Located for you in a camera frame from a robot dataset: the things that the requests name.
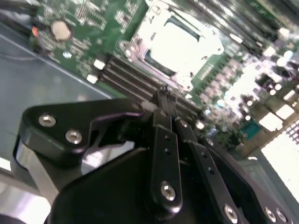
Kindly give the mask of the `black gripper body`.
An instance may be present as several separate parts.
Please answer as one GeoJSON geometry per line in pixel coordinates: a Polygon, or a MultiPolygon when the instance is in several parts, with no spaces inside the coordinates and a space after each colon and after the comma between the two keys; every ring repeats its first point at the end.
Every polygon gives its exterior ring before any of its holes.
{"type": "MultiPolygon", "coordinates": [[[[149,153],[125,153],[68,184],[50,211],[52,224],[157,224],[144,203],[149,153]]],[[[216,224],[218,219],[198,175],[180,163],[183,207],[169,224],[216,224]]]]}

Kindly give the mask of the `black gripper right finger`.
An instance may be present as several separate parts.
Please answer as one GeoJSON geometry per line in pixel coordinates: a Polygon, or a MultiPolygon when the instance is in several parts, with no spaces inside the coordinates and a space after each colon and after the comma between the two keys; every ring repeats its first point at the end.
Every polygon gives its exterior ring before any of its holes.
{"type": "Polygon", "coordinates": [[[292,224],[293,216],[267,193],[213,138],[198,139],[178,116],[177,96],[167,92],[168,113],[175,119],[183,152],[203,182],[213,223],[292,224]]]}

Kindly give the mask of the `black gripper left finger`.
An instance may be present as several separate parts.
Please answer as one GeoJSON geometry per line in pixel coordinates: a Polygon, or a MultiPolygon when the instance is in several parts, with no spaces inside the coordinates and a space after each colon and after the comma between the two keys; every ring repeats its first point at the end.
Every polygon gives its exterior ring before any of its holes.
{"type": "Polygon", "coordinates": [[[52,207],[68,184],[127,152],[147,150],[145,207],[177,214],[182,182],[167,92],[142,103],[117,98],[30,107],[21,117],[14,159],[52,207]]]}

